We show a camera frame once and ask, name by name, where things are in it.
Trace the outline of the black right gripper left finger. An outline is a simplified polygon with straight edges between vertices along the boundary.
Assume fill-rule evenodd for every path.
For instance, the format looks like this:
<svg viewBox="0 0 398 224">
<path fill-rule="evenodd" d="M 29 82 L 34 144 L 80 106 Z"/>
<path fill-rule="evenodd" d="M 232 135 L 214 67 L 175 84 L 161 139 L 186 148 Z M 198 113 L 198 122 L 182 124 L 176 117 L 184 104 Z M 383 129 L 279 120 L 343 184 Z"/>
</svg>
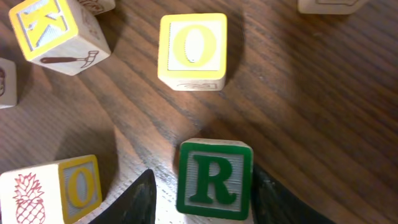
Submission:
<svg viewBox="0 0 398 224">
<path fill-rule="evenodd" d="M 147 169 L 90 224 L 154 224 L 156 197 L 154 172 Z"/>
</svg>

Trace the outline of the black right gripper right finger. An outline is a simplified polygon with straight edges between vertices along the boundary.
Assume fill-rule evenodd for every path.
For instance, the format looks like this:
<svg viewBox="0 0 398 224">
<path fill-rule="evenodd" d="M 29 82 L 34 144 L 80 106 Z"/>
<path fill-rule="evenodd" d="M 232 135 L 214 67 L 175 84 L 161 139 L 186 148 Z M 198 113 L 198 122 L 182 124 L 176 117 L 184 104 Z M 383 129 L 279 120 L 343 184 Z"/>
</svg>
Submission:
<svg viewBox="0 0 398 224">
<path fill-rule="evenodd" d="M 334 224 L 296 197 L 259 165 L 253 166 L 252 216 L 258 224 Z"/>
</svg>

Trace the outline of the green R block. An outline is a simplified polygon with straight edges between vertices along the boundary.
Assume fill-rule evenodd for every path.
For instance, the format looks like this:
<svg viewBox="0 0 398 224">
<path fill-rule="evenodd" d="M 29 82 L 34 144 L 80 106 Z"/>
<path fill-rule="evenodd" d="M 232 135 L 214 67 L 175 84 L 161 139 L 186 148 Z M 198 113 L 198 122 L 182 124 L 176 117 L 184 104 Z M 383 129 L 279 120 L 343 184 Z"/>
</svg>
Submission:
<svg viewBox="0 0 398 224">
<path fill-rule="evenodd" d="M 253 149 L 242 141 L 184 141 L 178 163 L 177 210 L 204 217 L 247 219 L 253 165 Z"/>
</svg>

